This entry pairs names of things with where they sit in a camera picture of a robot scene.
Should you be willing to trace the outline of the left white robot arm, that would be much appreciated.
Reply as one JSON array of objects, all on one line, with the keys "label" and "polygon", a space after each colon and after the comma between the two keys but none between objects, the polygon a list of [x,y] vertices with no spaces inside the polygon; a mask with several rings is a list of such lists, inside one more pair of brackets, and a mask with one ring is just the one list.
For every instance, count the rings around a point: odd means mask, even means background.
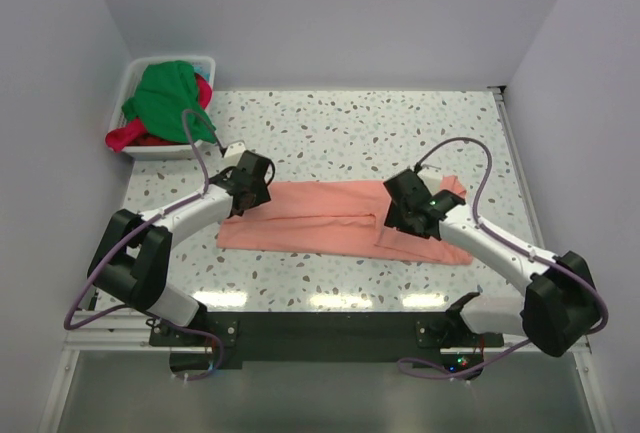
[{"label": "left white robot arm", "polygon": [[196,345],[209,328],[207,309],[168,280],[172,249],[204,228],[271,200],[272,160],[251,151],[208,177],[201,191],[144,213],[127,209],[110,219],[88,279],[124,306],[171,323],[173,335]]}]

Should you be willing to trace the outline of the salmon pink t shirt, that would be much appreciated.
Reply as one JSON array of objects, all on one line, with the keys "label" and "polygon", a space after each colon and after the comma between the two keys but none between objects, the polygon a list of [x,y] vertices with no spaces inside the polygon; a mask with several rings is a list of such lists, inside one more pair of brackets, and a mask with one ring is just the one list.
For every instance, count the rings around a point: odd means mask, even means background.
[{"label": "salmon pink t shirt", "polygon": [[436,239],[384,226],[390,197],[380,180],[274,182],[271,200],[225,220],[221,249],[343,255],[447,266],[473,257]]}]

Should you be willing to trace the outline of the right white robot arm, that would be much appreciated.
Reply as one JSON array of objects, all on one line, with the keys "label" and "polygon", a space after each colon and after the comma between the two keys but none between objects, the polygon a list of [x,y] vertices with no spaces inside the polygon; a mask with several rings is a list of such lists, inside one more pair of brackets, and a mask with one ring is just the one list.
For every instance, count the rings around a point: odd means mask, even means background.
[{"label": "right white robot arm", "polygon": [[558,255],[505,232],[482,218],[475,203],[447,189],[431,192],[411,169],[383,186],[390,197],[386,227],[462,249],[521,296],[488,300],[475,294],[458,302],[455,315],[445,322],[452,343],[466,346],[480,334],[506,333],[560,357],[577,340],[605,326],[606,306],[580,255]]}]

